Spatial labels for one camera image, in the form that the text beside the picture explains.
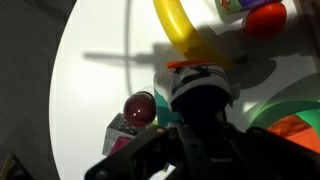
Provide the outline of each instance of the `yellow curved toy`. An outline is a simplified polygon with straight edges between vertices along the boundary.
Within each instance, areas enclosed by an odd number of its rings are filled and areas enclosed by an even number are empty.
[[[153,3],[169,40],[187,60],[208,60],[225,70],[233,66],[231,59],[200,37],[180,0],[153,0]]]

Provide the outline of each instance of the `white table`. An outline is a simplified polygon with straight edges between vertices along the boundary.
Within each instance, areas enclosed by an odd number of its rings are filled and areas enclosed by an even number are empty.
[[[128,2],[78,0],[64,31],[50,92],[50,134],[61,179],[83,179],[104,158],[106,127],[122,112],[130,93],[152,89],[153,74],[165,67],[164,62],[183,59],[170,45],[152,1],[131,1],[129,26]],[[284,3],[294,15],[291,0]],[[241,20],[223,24],[212,1],[183,0],[182,4],[195,27],[213,25],[218,34],[241,28]],[[243,52],[235,51],[239,47],[235,39],[229,40],[226,52],[241,55]],[[273,74],[262,84],[241,91],[234,108],[228,108],[229,120],[242,130],[250,123],[244,120],[245,111],[316,72],[310,55],[272,58],[277,65]]]

